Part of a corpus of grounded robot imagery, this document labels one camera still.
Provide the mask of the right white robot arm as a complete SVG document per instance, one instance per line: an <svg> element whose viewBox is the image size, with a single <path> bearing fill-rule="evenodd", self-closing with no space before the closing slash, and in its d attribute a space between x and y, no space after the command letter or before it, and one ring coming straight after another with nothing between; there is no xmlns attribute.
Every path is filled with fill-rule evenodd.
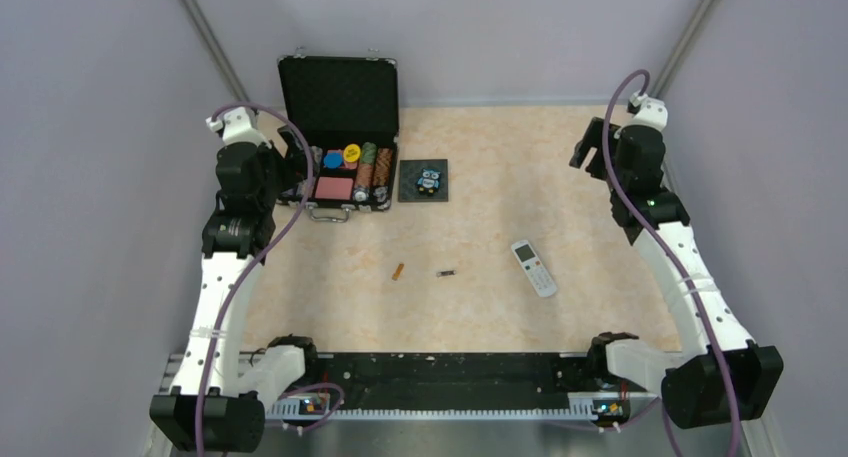
<svg viewBox="0 0 848 457"><path fill-rule="evenodd" d="M648 264L678 332L675 357L628 332L603 332L587 352L586 374L600 389L626 379L656 394L671 421L690 429L764 414L784 361L761 346L730 310L697 247L691 219L664 183L668 112L662 101L630 105L623 126L593 118L569 162L610 190L611 213Z"/></svg>

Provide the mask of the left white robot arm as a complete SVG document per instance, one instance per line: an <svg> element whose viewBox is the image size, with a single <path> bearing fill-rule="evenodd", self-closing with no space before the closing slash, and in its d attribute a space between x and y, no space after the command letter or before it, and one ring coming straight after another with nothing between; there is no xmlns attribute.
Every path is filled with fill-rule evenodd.
<svg viewBox="0 0 848 457"><path fill-rule="evenodd" d="M281 121L304 152L304 194L280 231L273 212L297 174L259 130L260 112ZM296 344L273 346L255 367L239 370L254 288L268 253L307 206L316 181L314 154L294 123L264 105L227 104L206 125L222 146L216 171L220 189L202 234L198 304L180 367L168 391L153 396L149 407L151 421L174 448L199 456L254 451L274 404L291 385L302 391L314 387L321 374L318 360Z"/></svg>

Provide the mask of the white remote control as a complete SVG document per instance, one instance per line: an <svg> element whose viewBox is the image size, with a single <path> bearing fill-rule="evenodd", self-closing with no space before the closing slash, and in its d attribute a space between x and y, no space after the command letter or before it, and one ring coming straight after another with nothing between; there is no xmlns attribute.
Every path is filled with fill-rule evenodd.
<svg viewBox="0 0 848 457"><path fill-rule="evenodd" d="M557 285L529 241L520 240L513 243L511 251L539 297L548 298L557 293Z"/></svg>

